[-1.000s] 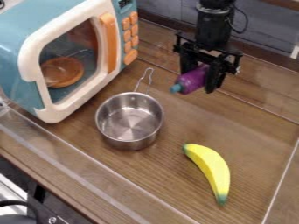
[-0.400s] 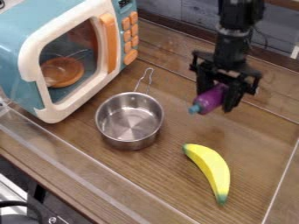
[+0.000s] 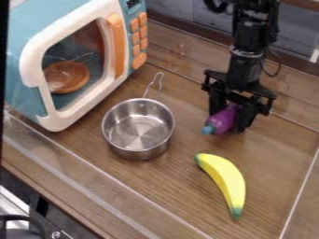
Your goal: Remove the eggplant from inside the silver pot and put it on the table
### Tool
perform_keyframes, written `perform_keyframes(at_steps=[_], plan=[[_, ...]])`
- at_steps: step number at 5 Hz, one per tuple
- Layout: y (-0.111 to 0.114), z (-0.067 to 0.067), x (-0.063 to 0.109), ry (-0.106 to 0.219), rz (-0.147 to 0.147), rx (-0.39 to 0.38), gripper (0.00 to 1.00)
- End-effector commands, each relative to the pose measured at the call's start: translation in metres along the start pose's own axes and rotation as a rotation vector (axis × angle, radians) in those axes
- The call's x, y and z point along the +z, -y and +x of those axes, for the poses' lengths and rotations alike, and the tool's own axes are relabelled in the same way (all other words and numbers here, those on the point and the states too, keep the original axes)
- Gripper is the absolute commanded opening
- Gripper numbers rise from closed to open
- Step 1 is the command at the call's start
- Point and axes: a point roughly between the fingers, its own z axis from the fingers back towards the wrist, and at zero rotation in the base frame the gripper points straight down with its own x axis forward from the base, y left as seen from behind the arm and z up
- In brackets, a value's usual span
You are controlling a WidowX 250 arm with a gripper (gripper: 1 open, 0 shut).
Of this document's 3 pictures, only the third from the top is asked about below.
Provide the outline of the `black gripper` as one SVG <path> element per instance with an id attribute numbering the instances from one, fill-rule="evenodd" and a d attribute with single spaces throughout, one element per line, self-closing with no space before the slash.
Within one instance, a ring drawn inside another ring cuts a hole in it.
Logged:
<path id="1" fill-rule="evenodd" d="M 276 94 L 260 83 L 268 48 L 244 51 L 231 46 L 231 60 L 227 72 L 204 71 L 202 89 L 210 95 L 210 115 L 218 113 L 231 101 L 244 105 L 239 110 L 235 130 L 243 133 L 252 125 L 258 114 L 268 116 Z"/>

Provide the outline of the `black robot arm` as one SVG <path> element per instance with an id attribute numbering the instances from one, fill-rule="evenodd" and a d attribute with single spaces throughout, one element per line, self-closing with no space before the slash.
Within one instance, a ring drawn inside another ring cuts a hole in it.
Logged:
<path id="1" fill-rule="evenodd" d="M 203 0 L 214 13 L 234 9 L 231 60 L 227 72 L 204 71 L 202 89 L 210 95 L 210 117 L 204 134 L 238 133 L 251 127 L 255 117 L 271 113 L 274 91 L 259 79 L 267 73 L 266 55 L 278 38 L 279 0 Z"/>

